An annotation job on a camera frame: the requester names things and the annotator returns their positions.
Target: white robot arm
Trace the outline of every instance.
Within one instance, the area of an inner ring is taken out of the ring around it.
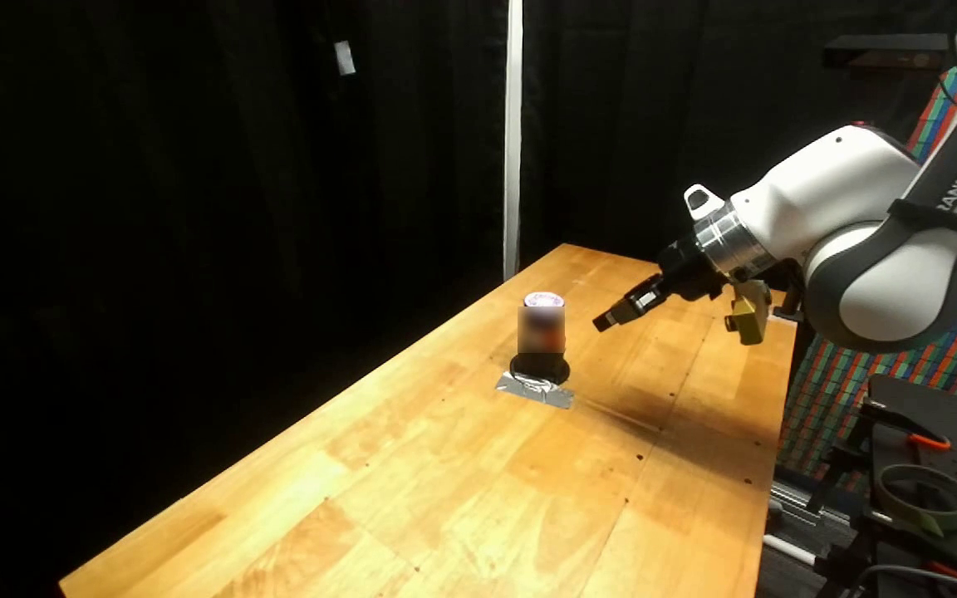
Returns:
[[[803,316],[827,339],[908,348],[957,313],[957,123],[917,167],[865,126],[834,128],[729,202],[684,189],[694,237],[662,250],[662,275],[596,320],[638,320],[663,296],[716,296],[766,266],[803,266]]]

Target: wooden tabletop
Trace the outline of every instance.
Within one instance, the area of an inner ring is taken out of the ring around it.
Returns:
[[[650,262],[558,246],[66,576],[66,596],[754,596],[795,326],[716,303],[596,332]],[[522,296],[567,390],[499,391]]]

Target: black background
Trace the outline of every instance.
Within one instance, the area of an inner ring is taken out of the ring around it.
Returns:
[[[0,0],[4,596],[53,596],[495,286],[500,19]],[[689,182],[732,192],[845,121],[905,135],[935,73],[825,71],[819,46],[949,22],[936,0],[527,4],[526,259],[644,256],[684,234]]]

